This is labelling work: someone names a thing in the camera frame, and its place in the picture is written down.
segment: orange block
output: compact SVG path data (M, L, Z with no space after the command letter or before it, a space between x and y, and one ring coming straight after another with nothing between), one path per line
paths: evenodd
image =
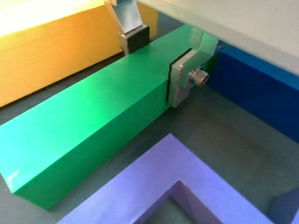
M120 53L118 28L104 3L84 7L0 37L0 107ZM142 4L139 9L152 37L158 13Z

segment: green block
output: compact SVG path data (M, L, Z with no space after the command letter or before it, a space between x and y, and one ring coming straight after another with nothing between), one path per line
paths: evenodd
M50 209L167 110L168 66L191 48L184 26L0 127L11 192Z

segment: plastic block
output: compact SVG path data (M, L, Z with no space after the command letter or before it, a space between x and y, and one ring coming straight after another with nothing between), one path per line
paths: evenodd
M0 3L0 107L122 52L104 0L11 2ZM152 37L158 13L139 8Z
M269 217L275 224L299 223L299 188L275 199Z
M168 135L59 224L144 223L168 197L196 223L273 223Z
M0 172L14 194L50 209L167 110L168 67L184 26L0 127Z
M210 86L299 142L299 77L238 48L227 48Z

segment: hex bolt head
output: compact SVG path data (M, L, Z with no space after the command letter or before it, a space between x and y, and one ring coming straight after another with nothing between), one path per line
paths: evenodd
M190 72L191 84L195 84L198 87L204 85L208 78L210 78L210 74L204 72L200 68L196 68L194 71Z

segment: purple block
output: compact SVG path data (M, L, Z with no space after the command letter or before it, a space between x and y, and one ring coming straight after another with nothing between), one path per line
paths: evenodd
M170 197L198 223L273 223L172 135L59 223L143 223Z

